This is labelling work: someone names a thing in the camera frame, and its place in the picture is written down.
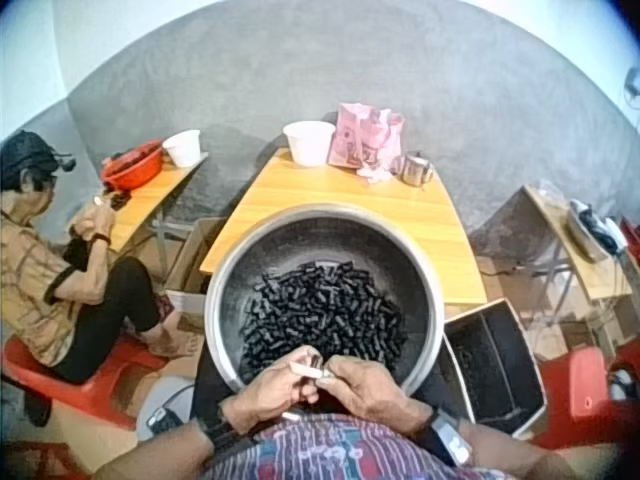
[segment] white plastic bucket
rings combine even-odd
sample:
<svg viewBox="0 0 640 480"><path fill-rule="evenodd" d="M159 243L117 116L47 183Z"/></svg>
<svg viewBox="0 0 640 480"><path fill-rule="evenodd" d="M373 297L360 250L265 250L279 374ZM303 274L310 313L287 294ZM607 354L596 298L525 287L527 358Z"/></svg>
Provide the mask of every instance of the white plastic bucket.
<svg viewBox="0 0 640 480"><path fill-rule="evenodd" d="M336 127L327 122L309 120L290 123L282 129L289 140L293 161L304 167L327 163L331 138Z"/></svg>
<svg viewBox="0 0 640 480"><path fill-rule="evenodd" d="M162 142L177 167L191 167L200 160L200 130L187 130Z"/></svg>

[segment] elderly woman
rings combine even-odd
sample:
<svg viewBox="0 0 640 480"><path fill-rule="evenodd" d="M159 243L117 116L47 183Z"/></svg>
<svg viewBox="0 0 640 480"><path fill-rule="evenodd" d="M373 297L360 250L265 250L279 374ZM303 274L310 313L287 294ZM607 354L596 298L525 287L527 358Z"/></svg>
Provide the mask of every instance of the elderly woman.
<svg viewBox="0 0 640 480"><path fill-rule="evenodd" d="M122 258L109 270L109 205L88 207L72 227L87 241L86 268L54 253L31 226L51 204L54 172L74 166L31 132L19 132L0 150L2 319L40 363L74 384L84 383L104 362L125 317L152 353L192 355L197 338L176 331L176 311L162 318L144 265Z"/></svg>

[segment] plastic bag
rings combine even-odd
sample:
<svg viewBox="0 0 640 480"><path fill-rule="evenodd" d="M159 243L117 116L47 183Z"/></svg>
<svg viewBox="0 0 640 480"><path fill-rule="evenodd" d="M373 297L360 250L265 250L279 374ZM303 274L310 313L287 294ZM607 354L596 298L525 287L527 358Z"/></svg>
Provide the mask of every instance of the plastic bag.
<svg viewBox="0 0 640 480"><path fill-rule="evenodd" d="M343 103L338 111L329 164L357 168L370 180L390 177L402 170L400 134L404 118L389 109L361 103Z"/></svg>

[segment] black pile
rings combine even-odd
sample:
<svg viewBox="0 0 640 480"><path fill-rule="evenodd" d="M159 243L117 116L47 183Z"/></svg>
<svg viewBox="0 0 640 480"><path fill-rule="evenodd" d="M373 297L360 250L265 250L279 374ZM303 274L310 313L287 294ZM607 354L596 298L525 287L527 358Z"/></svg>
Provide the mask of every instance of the black pile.
<svg viewBox="0 0 640 480"><path fill-rule="evenodd" d="M393 370L406 340L398 308L353 262L300 265L280 276L263 274L241 329L245 348L240 375L251 381L294 348L313 345L334 354L376 360Z"/></svg>

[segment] red plastic chair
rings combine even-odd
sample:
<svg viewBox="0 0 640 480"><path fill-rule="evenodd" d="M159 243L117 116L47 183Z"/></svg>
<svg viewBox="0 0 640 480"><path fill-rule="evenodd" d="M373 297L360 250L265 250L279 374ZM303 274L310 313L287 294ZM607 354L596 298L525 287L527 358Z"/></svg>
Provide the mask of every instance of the red plastic chair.
<svg viewBox="0 0 640 480"><path fill-rule="evenodd" d="M540 365L547 393L547 430L533 439L559 449L627 439L638 428L640 411L631 402L609 399L607 370L596 347L575 350Z"/></svg>
<svg viewBox="0 0 640 480"><path fill-rule="evenodd" d="M89 415L135 430L136 419L111 405L111 397L123 371L133 365L159 370L167 363L131 338L121 337L98 371L82 385L72 385L49 375L46 367L33 358L27 346L15 335L3 352L4 373L14 382L77 408Z"/></svg>

